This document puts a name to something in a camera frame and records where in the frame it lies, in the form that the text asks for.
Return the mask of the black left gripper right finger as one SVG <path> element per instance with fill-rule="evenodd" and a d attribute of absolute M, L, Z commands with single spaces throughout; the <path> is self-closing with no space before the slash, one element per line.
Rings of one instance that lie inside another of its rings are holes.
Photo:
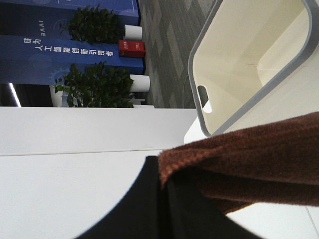
<path fill-rule="evenodd" d="M 195 185 L 179 178 L 166 183 L 174 239 L 259 239 L 225 216 Z"/>

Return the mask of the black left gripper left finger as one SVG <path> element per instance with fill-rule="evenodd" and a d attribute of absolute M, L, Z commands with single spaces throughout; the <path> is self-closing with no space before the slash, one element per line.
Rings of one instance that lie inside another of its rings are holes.
<path fill-rule="evenodd" d="M 156 156 L 148 156 L 136 180 L 99 222 L 79 239 L 172 239 L 167 193 L 160 191 Z"/>

